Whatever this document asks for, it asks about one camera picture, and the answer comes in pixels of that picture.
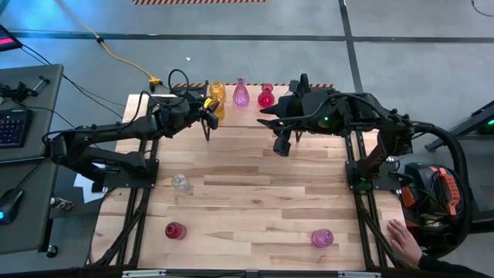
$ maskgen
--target sleeve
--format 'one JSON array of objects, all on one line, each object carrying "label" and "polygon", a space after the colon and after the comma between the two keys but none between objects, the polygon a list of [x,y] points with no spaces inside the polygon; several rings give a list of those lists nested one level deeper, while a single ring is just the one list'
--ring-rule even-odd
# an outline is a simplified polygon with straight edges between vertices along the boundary
[{"label": "sleeve", "polygon": [[454,265],[447,262],[439,261],[431,256],[423,255],[418,261],[418,267],[421,270],[440,272],[440,273],[456,273],[456,274],[468,274],[472,277],[490,277],[483,273],[478,273],[465,266]]}]

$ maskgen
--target orange and black striped tape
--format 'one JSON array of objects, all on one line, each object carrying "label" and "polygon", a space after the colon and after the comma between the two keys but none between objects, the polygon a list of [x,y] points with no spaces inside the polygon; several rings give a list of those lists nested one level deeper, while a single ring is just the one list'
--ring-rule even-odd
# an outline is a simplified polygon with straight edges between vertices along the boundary
[{"label": "orange and black striped tape", "polygon": [[[237,83],[225,83],[225,86],[234,86],[237,85]],[[246,86],[261,86],[263,83],[246,83]],[[289,86],[288,83],[274,83],[272,84],[273,86]],[[176,83],[173,85],[173,87],[185,87],[187,86],[186,83]],[[191,83],[191,87],[197,87],[197,86],[205,86],[205,83]],[[312,88],[333,88],[333,84],[327,84],[327,83],[314,83],[310,84]]]},{"label": "orange and black striped tape", "polygon": [[263,3],[267,0],[133,0],[134,5]]}]

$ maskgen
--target wooden tabletop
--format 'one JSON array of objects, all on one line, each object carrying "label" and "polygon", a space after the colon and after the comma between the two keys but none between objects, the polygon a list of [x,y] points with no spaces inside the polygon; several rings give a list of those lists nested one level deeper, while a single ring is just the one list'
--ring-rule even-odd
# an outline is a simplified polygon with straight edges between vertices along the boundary
[{"label": "wooden tabletop", "polygon": [[[237,109],[234,87],[227,86],[225,120],[207,142],[199,123],[173,139],[160,140],[160,171],[151,191],[139,268],[218,270],[363,270],[357,214],[347,190],[341,137],[304,134],[292,140],[288,158],[272,151],[272,131],[255,120],[260,86],[250,86],[251,104]],[[276,86],[276,99],[288,90]],[[129,96],[125,120],[134,115],[137,95]],[[376,134],[364,134],[367,152]],[[138,149],[139,141],[119,141],[117,151]],[[193,191],[181,194],[171,177],[184,174]],[[99,259],[124,223],[130,189],[114,190],[102,204],[93,258]],[[389,192],[375,192],[381,227],[391,219],[404,221],[401,205]],[[184,224],[188,234],[171,240],[164,234],[169,222]],[[334,243],[311,246],[310,235],[330,229]],[[127,247],[128,259],[134,232]],[[374,237],[369,237],[374,262]]]}]

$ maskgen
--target person's arm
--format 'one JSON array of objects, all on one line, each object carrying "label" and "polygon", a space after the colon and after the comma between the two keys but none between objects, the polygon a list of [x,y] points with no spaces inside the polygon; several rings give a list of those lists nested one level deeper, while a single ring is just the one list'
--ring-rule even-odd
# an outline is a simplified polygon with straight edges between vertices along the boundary
[{"label": "person's arm", "polygon": [[489,277],[485,274],[473,271],[468,267],[441,262],[435,258],[424,255],[407,227],[396,219],[391,220],[387,224],[387,229],[389,229],[393,236],[391,247],[393,247],[393,250],[411,266],[418,266],[421,270],[440,273],[468,274],[471,275],[471,277]]}]

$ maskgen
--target concrete floor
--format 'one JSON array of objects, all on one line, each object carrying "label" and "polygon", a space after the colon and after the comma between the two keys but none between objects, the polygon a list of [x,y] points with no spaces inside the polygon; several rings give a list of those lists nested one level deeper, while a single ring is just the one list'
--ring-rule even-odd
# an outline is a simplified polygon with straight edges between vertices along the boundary
[{"label": "concrete floor", "polygon": [[[477,0],[494,13],[494,5]],[[131,0],[65,0],[98,32],[176,35],[312,36],[284,41],[259,40],[107,40],[120,56],[165,77],[173,68],[191,81],[288,83],[308,73],[312,83],[334,83],[355,91],[345,42],[315,41],[314,36],[345,35],[338,0],[268,0],[265,4],[135,6]],[[467,0],[347,0],[354,36],[494,37],[494,19],[477,14]],[[85,32],[55,2],[10,0],[0,24],[11,31]],[[118,103],[147,89],[147,77],[109,57],[94,40],[21,39],[88,90]],[[396,107],[414,120],[450,128],[492,100],[494,50],[492,43],[355,43],[363,88],[385,107]],[[38,64],[21,50],[0,53],[0,68]],[[118,113],[123,108],[113,106]],[[70,84],[60,87],[56,110],[74,125],[105,124],[117,117],[78,93]],[[66,125],[54,117],[52,129]],[[421,159],[450,161],[444,150],[426,154],[422,137],[414,143]],[[488,142],[463,144],[469,160],[470,182],[476,198],[488,201],[492,186],[486,168],[494,156]],[[114,144],[105,144],[112,149]],[[57,189],[71,186],[73,173],[62,171]],[[55,221],[52,243],[59,255],[17,253],[0,256],[0,273],[82,266],[96,223],[94,215]],[[494,275],[492,234],[469,236],[445,259]]]}]

